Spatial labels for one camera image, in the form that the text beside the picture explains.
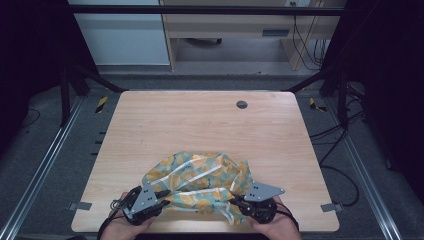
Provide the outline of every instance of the hand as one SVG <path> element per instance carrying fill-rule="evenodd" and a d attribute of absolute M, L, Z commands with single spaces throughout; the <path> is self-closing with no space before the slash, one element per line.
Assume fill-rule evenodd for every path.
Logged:
<path fill-rule="evenodd" d="M 285 207 L 278 204 L 283 204 L 283 202 L 281 202 L 280 197 L 276 196 L 274 197 L 274 200 L 275 202 L 277 202 L 278 210 L 289 213 L 289 211 Z M 260 224 L 251 217 L 247 217 L 247 221 L 250 223 L 254 230 L 262 233 L 271 240 L 302 239 L 293 221 L 287 216 L 284 216 L 283 214 L 277 213 L 272 222 L 267 224 Z"/>
<path fill-rule="evenodd" d="M 121 200 L 127 196 L 128 193 L 122 193 Z M 101 240 L 130 240 L 135 238 L 138 234 L 146 231 L 150 225 L 155 221 L 156 217 L 152 217 L 144 221 L 139 226 L 131 225 L 124 217 L 122 210 L 120 210 L 115 217 L 116 219 L 112 220 L 109 225 L 104 230 Z"/>

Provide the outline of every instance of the table top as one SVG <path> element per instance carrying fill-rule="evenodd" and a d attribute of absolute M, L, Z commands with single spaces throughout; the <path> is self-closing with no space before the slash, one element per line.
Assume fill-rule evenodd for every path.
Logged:
<path fill-rule="evenodd" d="M 241 109 L 237 102 L 245 101 Z M 280 195 L 300 230 L 336 231 L 334 211 L 294 94 L 268 91 L 128 91 L 121 95 L 81 202 L 76 232 L 97 232 L 110 203 L 141 184 L 145 173 L 180 152 L 247 160 L 252 178 L 285 189 Z M 163 211 L 149 232 L 253 232 L 219 214 Z"/>

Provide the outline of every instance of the metal bracket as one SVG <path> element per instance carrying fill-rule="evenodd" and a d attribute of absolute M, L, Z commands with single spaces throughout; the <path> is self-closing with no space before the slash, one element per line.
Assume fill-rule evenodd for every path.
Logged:
<path fill-rule="evenodd" d="M 128 211 L 128 209 L 125 209 L 126 214 L 128 215 L 128 217 L 132 218 L 132 215 L 134 213 L 138 213 L 140 211 L 143 211 L 144 209 L 155 205 L 157 201 L 158 199 L 155 195 L 155 192 L 153 191 L 152 185 L 150 185 L 150 182 L 146 183 L 141 189 L 141 192 L 135 200 L 131 210 Z"/>
<path fill-rule="evenodd" d="M 322 209 L 323 212 L 329 212 L 329 211 L 340 212 L 340 211 L 344 210 L 344 207 L 340 203 L 338 203 L 338 204 L 327 203 L 327 204 L 322 204 L 321 209 Z"/>
<path fill-rule="evenodd" d="M 266 199 L 283 194 L 284 192 L 282 188 L 253 181 L 249 192 L 244 196 L 244 200 L 249 202 L 262 202 Z"/>
<path fill-rule="evenodd" d="M 86 203 L 86 202 L 79 202 L 79 203 L 69 203 L 69 206 L 68 206 L 68 210 L 71 210 L 71 211 L 76 211 L 77 209 L 80 209 L 80 210 L 90 210 L 90 208 L 91 208 L 91 205 L 93 205 L 92 203 Z"/>

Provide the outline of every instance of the yellow and blue fabric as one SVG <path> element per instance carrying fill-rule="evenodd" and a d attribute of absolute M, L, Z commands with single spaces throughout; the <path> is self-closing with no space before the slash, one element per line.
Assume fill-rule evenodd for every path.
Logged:
<path fill-rule="evenodd" d="M 221 213 L 230 224 L 245 221 L 229 203 L 233 194 L 245 195 L 252 183 L 247 161 L 235 162 L 219 152 L 179 152 L 161 161 L 143 177 L 155 192 L 170 190 L 165 208 L 199 214 Z"/>

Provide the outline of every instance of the gray floor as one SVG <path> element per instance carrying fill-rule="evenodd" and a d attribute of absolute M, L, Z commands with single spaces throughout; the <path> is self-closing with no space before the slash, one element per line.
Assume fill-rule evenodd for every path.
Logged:
<path fill-rule="evenodd" d="M 104 77 L 121 87 L 130 89 L 188 89 L 188 90 L 271 90 L 286 89 L 307 78 L 315 71 L 289 69 L 284 51 L 278 40 L 224 39 L 222 45 L 210 42 L 183 41 L 178 53 L 177 69 L 133 68 L 128 74 L 105 71 Z M 43 187 L 37 195 L 27 217 L 19 229 L 19 236 L 32 239 L 66 239 L 75 236 L 70 224 L 74 212 L 67 210 L 70 202 L 78 202 L 95 162 L 93 153 L 99 151 L 119 94 L 88 80 L 91 92 L 82 97 L 81 111 L 49 169 Z M 309 134 L 335 126 L 330 111 L 321 112 L 309 107 L 309 99 L 317 106 L 331 109 L 335 99 L 322 99 L 318 94 L 321 82 L 298 92 L 299 107 Z M 101 114 L 95 113 L 98 101 L 107 96 Z M 14 144 L 1 156 L 0 161 L 0 224 L 3 226 L 18 205 L 30 184 L 32 176 L 43 160 L 60 124 L 60 93 L 58 88 L 41 93 L 31 100 L 30 108 L 40 112 L 33 124 L 23 127 Z M 358 103 L 351 106 L 350 115 L 361 111 Z M 24 124 L 37 118 L 30 111 Z M 322 159 L 340 132 L 313 140 L 317 158 Z M 366 121 L 356 120 L 350 125 L 348 136 L 352 139 L 364 165 L 369 171 L 390 215 L 403 239 L 424 239 L 424 208 L 399 172 L 387 170 L 384 156 L 368 128 Z M 334 233 L 304 233 L 304 239 L 386 239 L 373 209 L 364 194 L 361 183 L 352 167 L 351 155 L 344 144 L 339 144 L 325 161 L 354 179 L 360 188 L 359 201 L 338 212 L 340 229 Z M 353 186 L 341 175 L 322 170 L 330 195 L 334 201 L 349 202 L 355 197 Z"/>

